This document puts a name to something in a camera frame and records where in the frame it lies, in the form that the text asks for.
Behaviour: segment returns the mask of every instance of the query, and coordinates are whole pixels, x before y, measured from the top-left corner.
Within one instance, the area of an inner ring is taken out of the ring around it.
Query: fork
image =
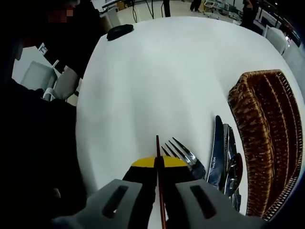
[[[185,154],[176,145],[174,145],[171,141],[169,141],[169,143],[172,145],[172,147],[176,151],[176,152],[174,152],[168,146],[168,144],[165,143],[165,145],[167,146],[167,148],[169,149],[171,154],[174,157],[181,159],[182,161],[184,161],[187,164],[190,172],[192,173],[192,175],[194,176],[194,178],[196,180],[204,179],[206,171],[205,171],[205,167],[203,166],[203,164],[195,157],[195,155],[190,150],[188,150],[184,145],[182,145],[177,139],[175,139],[173,137],[173,140],[177,143],[177,145],[181,149],[183,149]],[[164,153],[167,156],[170,156],[170,154],[165,150],[165,148],[163,146],[162,146],[162,150],[164,151]]]

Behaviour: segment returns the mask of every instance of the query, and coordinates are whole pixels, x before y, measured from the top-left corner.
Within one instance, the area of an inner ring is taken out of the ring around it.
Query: table
[[[266,38],[245,28],[171,17],[137,23],[111,42],[101,37],[77,105],[77,151],[88,191],[122,179],[137,159],[156,155],[156,135],[162,145],[176,137],[208,169],[216,115],[233,128],[244,160],[227,95],[242,73],[268,69],[284,72],[304,117],[304,101],[285,60]],[[240,193],[245,214],[246,169]],[[160,228],[158,210],[154,207],[149,228]]]

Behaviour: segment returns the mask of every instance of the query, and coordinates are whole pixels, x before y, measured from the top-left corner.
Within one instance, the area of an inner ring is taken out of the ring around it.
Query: person's arm
[[[250,0],[246,0],[246,2],[248,3],[248,5],[246,6],[247,8],[251,8],[253,10],[253,5],[250,2]]]

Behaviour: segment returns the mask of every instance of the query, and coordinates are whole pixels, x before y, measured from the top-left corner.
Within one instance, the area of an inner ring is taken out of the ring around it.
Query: silverware
[[[224,127],[224,168],[225,172],[228,171],[228,151],[229,151],[229,125],[227,123],[223,124]]]
[[[240,211],[240,205],[242,202],[242,196],[239,194],[239,189],[237,189],[232,195],[232,206],[236,211]]]
[[[169,141],[170,144],[173,146],[173,148],[176,150],[176,152],[174,152],[167,144],[165,144],[169,149],[169,151],[171,152],[171,154],[174,157],[180,158],[182,161],[184,161],[187,164],[189,170],[191,171],[192,175],[196,180],[204,179],[206,171],[203,164],[195,157],[195,155],[190,150],[188,150],[184,145],[182,145],[177,139],[173,137],[173,140],[178,144],[178,146],[181,149],[183,149],[185,154],[176,145],[174,145],[171,141]],[[168,156],[170,155],[164,149],[163,146],[162,146],[162,150],[166,155]]]
[[[218,190],[223,189],[221,180],[224,177],[224,127],[221,118],[215,118],[213,152],[207,182]]]
[[[240,154],[236,154],[230,164],[228,170],[225,185],[224,194],[227,196],[233,195],[233,193],[238,189],[243,175],[243,161]]]
[[[236,143],[235,143],[235,137],[233,133],[233,129],[228,125],[228,158],[229,160],[232,160],[232,158],[237,154],[236,150]]]

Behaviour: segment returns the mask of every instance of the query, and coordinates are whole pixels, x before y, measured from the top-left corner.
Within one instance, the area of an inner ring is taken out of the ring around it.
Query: brown wicker basket
[[[302,126],[295,98],[284,74],[271,70],[244,73],[228,102],[244,145],[247,215],[270,219],[300,171]]]

